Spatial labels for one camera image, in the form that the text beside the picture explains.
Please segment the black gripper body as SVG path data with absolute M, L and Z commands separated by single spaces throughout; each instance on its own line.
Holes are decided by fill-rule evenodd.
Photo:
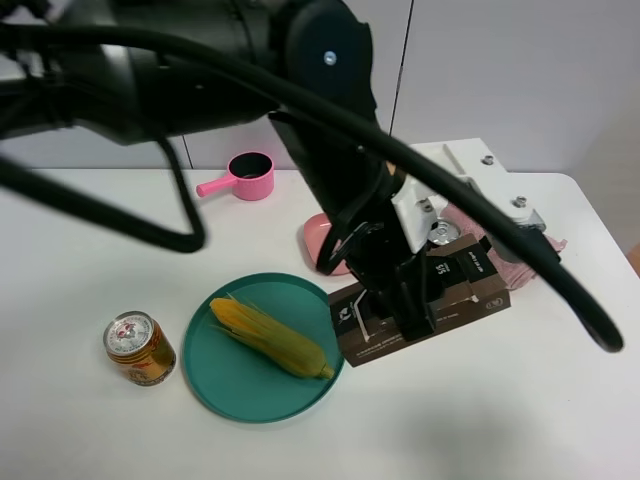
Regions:
M 387 310 L 425 310 L 424 252 L 406 239 L 392 194 L 322 195 L 319 204 L 331 229 L 319 252 L 319 272 L 342 261 Z

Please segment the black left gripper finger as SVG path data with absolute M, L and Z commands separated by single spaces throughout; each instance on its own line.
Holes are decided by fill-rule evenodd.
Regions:
M 413 272 L 397 287 L 396 324 L 407 342 L 413 342 L 434 333 L 435 320 L 427 299 L 427 274 Z

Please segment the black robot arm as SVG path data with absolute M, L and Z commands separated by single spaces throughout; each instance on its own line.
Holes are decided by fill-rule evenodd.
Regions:
M 1 88 L 1 134 L 79 124 L 163 151 L 192 230 L 181 234 L 46 180 L 9 159 L 1 184 L 26 198 L 166 250 L 205 243 L 169 139 L 268 116 L 332 232 L 321 271 L 345 261 L 415 340 L 436 328 L 426 256 L 411 250 L 392 200 L 399 176 L 462 196 L 456 181 L 382 132 L 369 85 L 369 27 L 340 1 L 278 12 L 235 1 L 80 1 L 48 26 L 5 24 L 1 50 L 37 54 L 44 72 Z

